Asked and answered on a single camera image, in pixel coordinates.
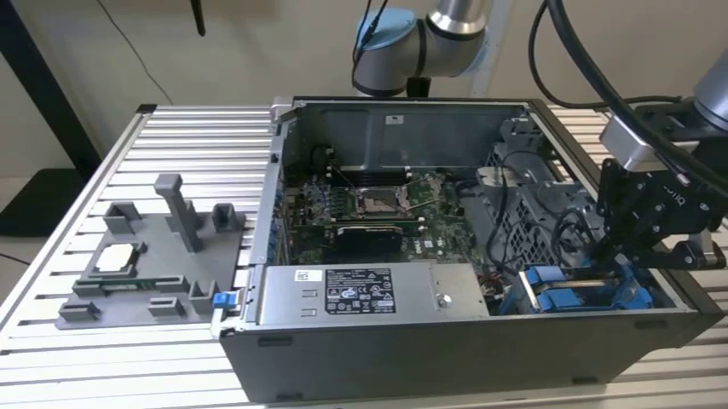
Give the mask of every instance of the aluminum extrusion table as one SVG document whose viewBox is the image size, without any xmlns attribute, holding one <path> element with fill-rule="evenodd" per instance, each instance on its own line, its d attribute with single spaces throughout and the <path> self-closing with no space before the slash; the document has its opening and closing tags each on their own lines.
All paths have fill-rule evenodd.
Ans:
<svg viewBox="0 0 728 409">
<path fill-rule="evenodd" d="M 551 110 L 600 163 L 609 156 L 598 142 L 608 114 L 557 107 Z M 33 409 L 260 407 L 247 402 L 208 325 L 60 331 L 53 321 L 105 230 L 101 215 L 109 203 L 132 200 L 141 213 L 168 211 L 152 188 L 160 172 L 181 174 L 181 192 L 197 210 L 210 210 L 224 201 L 246 213 L 235 278 L 236 283 L 246 282 L 270 142 L 268 107 L 159 107 L 153 113 L 133 116 L 0 308 L 0 405 Z M 728 251 L 728 222 L 714 240 Z M 728 271 L 696 272 L 693 277 L 728 310 Z M 686 347 L 650 353 L 606 386 L 315 407 L 545 406 L 728 407 L 728 320 Z"/>
</svg>

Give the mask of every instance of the black stand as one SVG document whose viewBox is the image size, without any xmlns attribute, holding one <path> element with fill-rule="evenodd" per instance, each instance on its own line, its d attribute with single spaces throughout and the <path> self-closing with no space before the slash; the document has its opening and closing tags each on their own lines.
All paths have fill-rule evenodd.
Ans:
<svg viewBox="0 0 728 409">
<path fill-rule="evenodd" d="M 407 96 L 410 98 L 426 98 L 430 96 L 431 78 L 413 77 L 407 78 Z"/>
<path fill-rule="evenodd" d="M 10 0 L 0 0 L 0 52 L 75 166 L 40 170 L 0 213 L 0 235 L 45 236 L 101 159 Z"/>
</svg>

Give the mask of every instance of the floor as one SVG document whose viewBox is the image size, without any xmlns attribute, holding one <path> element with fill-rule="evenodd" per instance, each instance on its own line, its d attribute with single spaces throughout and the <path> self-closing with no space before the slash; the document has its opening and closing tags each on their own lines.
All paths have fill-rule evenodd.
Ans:
<svg viewBox="0 0 728 409">
<path fill-rule="evenodd" d="M 0 210 L 10 202 L 14 194 L 25 186 L 29 177 L 0 178 Z M 27 262 L 33 261 L 47 238 L 16 238 L 0 236 L 0 253 L 17 257 Z M 0 257 L 0 302 L 12 291 L 14 283 L 25 272 L 27 266 Z"/>
</svg>

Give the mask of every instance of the power supply label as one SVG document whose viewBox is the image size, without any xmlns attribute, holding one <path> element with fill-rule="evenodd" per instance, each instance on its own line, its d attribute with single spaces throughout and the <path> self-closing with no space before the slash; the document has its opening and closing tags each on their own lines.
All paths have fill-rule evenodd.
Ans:
<svg viewBox="0 0 728 409">
<path fill-rule="evenodd" d="M 326 270 L 326 312 L 328 314 L 395 313 L 390 269 Z"/>
</svg>

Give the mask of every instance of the wall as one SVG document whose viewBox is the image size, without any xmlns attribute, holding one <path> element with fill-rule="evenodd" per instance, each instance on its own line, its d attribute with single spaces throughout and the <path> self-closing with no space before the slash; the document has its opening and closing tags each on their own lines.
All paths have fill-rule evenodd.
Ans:
<svg viewBox="0 0 728 409">
<path fill-rule="evenodd" d="M 563 2 L 581 42 L 622 96 L 690 95 L 694 82 L 728 47 L 725 0 L 570 0 Z M 539 97 L 526 65 L 537 0 L 517 0 L 489 96 Z M 535 43 L 539 73 L 565 101 L 597 101 L 563 50 L 550 18 Z"/>
<path fill-rule="evenodd" d="M 363 0 L 203 0 L 206 37 L 187 0 L 103 3 L 175 104 L 264 105 L 275 95 L 354 94 L 350 55 Z M 13 4 L 88 133 L 108 149 L 139 104 L 164 104 L 164 97 L 96 0 Z M 433 5 L 390 2 L 419 15 Z M 469 92 L 469 78 L 434 81 L 433 95 Z"/>
<path fill-rule="evenodd" d="M 72 167 L 1 55 L 0 125 L 0 177 L 32 176 L 41 168 Z"/>
</svg>

